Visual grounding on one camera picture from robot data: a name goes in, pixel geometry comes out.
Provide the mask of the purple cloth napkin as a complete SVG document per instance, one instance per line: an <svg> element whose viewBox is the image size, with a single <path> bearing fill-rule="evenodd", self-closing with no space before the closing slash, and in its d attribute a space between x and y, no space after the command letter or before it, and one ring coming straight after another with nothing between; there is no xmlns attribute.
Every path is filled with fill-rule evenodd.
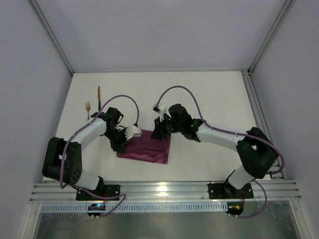
<svg viewBox="0 0 319 239"><path fill-rule="evenodd" d="M140 137L133 137L124 153L117 152L118 158L149 163L168 164L171 137L159 140L151 138L152 131L142 130Z"/></svg>

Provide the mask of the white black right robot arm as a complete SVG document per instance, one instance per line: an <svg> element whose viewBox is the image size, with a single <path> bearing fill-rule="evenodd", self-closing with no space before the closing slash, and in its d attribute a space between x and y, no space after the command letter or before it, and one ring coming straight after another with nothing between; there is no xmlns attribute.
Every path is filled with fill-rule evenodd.
<svg viewBox="0 0 319 239"><path fill-rule="evenodd" d="M181 133L188 140L213 143L238 153L241 166L224 182L210 188L211 199L243 197L250 182L263 179L279 156L269 139L257 127L246 132L218 129L201 119L192 118L181 104L170 108L155 104L153 110L159 115L154 120L153 139L165 140L173 133Z"/></svg>

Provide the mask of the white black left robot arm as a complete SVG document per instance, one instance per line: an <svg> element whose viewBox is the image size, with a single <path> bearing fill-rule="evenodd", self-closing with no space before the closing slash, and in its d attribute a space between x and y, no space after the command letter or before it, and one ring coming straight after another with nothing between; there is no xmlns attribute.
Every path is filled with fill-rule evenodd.
<svg viewBox="0 0 319 239"><path fill-rule="evenodd" d="M82 167L82 152L100 136L110 141L115 152L124 153L130 140L124 127L118 127L123 114L116 108L105 113L96 112L87 123L70 136L53 137L49 140L42 175L57 180L61 188L70 185L82 189L90 196L104 198L104 179L85 171Z"/></svg>

